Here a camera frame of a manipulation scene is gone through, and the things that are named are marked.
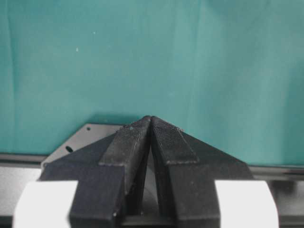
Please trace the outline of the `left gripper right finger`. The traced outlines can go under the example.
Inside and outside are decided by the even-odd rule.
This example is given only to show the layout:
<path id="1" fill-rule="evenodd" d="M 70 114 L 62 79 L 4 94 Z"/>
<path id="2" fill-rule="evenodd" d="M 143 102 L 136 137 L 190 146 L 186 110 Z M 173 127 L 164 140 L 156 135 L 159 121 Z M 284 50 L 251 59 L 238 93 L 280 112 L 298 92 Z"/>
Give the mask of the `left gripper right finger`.
<path id="1" fill-rule="evenodd" d="M 248 165 L 156 116 L 150 131 L 160 214 L 179 228 L 218 228 L 215 180 L 252 180 Z"/>

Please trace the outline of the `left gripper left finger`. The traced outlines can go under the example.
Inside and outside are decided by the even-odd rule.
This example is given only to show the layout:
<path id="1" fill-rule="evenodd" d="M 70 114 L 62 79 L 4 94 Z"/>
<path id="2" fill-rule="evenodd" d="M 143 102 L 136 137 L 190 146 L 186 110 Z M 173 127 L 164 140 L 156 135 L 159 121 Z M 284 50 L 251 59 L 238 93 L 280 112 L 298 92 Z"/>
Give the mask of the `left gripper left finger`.
<path id="1" fill-rule="evenodd" d="M 130 203 L 140 211 L 151 117 L 50 162 L 41 181 L 77 181 L 68 215 L 73 228 L 111 228 Z"/>

